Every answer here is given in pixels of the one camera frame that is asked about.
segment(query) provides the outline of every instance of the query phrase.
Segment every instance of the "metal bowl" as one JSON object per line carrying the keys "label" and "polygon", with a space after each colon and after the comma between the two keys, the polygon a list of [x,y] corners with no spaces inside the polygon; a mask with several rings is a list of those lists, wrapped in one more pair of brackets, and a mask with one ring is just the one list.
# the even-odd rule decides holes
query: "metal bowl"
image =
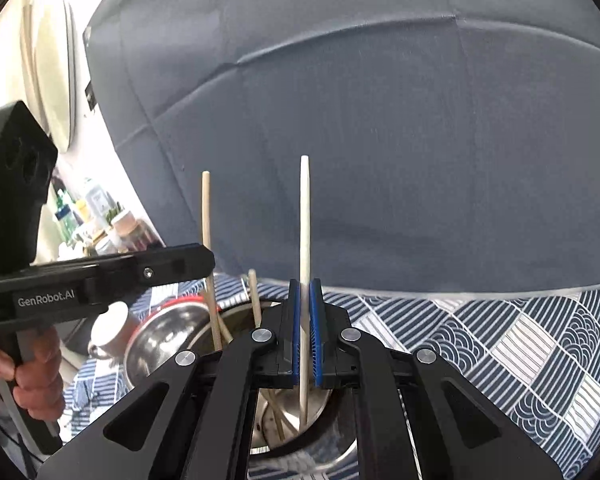
{"label": "metal bowl", "polygon": [[125,382],[133,388],[176,354],[192,333],[209,323],[209,310],[196,298],[167,303],[147,317],[126,345]]}

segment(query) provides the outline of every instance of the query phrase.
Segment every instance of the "white wall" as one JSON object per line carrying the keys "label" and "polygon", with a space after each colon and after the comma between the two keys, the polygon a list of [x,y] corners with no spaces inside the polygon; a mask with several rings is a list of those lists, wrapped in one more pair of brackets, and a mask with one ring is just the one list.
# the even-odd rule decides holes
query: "white wall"
{"label": "white wall", "polygon": [[[77,119],[72,145],[64,155],[58,156],[58,170],[71,190],[80,191],[83,179],[88,176],[100,182],[114,199],[136,215],[150,222],[136,195],[125,170],[116,155],[100,109],[89,107],[84,89],[90,81],[82,32],[101,0],[67,0],[72,6],[76,29],[77,65]],[[61,4],[62,0],[36,0],[36,3]],[[24,88],[18,81],[20,9],[24,0],[10,0],[0,14],[0,106],[16,99],[25,99]]]}

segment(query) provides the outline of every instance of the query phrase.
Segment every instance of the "blue striped cloth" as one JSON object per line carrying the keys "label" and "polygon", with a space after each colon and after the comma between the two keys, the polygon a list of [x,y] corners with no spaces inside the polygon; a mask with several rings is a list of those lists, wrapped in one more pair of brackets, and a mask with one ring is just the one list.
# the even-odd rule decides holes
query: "blue striped cloth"
{"label": "blue striped cloth", "polygon": [[[195,294],[202,281],[146,291],[132,307],[143,319],[165,299]],[[354,326],[385,346],[427,346],[455,366],[574,478],[600,446],[600,286],[524,298],[444,294],[415,298],[325,288]],[[248,300],[240,278],[219,274],[221,308]],[[263,298],[286,297],[283,284],[258,284]],[[88,360],[65,390],[62,436],[69,440],[127,393],[115,362]],[[349,480],[355,459],[315,475],[259,467],[251,480]]]}

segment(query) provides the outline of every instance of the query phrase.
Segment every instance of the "chopstick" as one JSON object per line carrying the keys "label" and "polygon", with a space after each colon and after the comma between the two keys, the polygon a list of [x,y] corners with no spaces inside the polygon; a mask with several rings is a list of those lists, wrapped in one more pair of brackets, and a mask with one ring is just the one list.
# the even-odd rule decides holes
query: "chopstick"
{"label": "chopstick", "polygon": [[253,308],[253,320],[256,328],[262,323],[262,309],[260,307],[260,296],[258,295],[258,277],[254,269],[249,269],[249,291],[251,293],[251,307]]}
{"label": "chopstick", "polygon": [[[211,250],[211,218],[210,218],[210,195],[211,195],[211,174],[208,171],[202,172],[202,243]],[[209,308],[209,320],[211,324],[211,335],[214,340],[214,349],[222,349],[222,338],[220,337],[220,324],[218,321],[218,306],[216,305],[216,284],[214,282],[214,273],[205,280],[206,285],[206,304]]]}
{"label": "chopstick", "polygon": [[[256,328],[260,328],[262,323],[262,308],[260,307],[260,295],[258,294],[258,277],[256,276],[256,271],[254,269],[249,269],[249,292],[251,294],[253,321],[256,325]],[[291,428],[291,431],[295,431],[296,428],[293,427],[291,422],[289,422],[289,420],[286,418],[282,409],[278,406],[275,391],[261,388],[260,393],[267,400],[271,406],[271,409],[273,410],[273,420],[276,423],[276,431],[278,432],[278,437],[282,443],[285,441],[285,430],[282,427],[282,421],[284,420],[287,423],[288,427]]]}
{"label": "chopstick", "polygon": [[[200,292],[200,295],[202,296],[202,298],[205,300],[206,306],[211,309],[210,305],[209,305],[209,294],[207,293],[206,290],[202,290]],[[220,333],[222,334],[222,337],[224,337],[224,340],[227,343],[230,343],[231,341],[234,340],[234,336],[231,335],[231,332],[229,332],[229,329],[226,325],[226,323],[224,322],[224,319],[222,319],[222,313],[218,310],[218,307],[216,306],[216,312],[218,313],[218,327],[220,328]]]}
{"label": "chopstick", "polygon": [[311,279],[311,204],[309,157],[300,158],[300,430],[309,402],[309,280]]}

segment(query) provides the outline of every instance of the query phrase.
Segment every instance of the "black handle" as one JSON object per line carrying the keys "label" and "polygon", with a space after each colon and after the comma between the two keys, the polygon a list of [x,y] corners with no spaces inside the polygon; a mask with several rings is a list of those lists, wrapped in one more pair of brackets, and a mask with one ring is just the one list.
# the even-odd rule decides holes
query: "black handle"
{"label": "black handle", "polygon": [[[30,340],[37,335],[35,330],[0,336],[0,349],[6,352],[16,366],[32,358]],[[18,432],[27,448],[35,454],[51,455],[62,447],[59,426],[56,422],[45,422],[31,418],[27,410],[13,399],[16,381],[0,380],[0,394]]]}

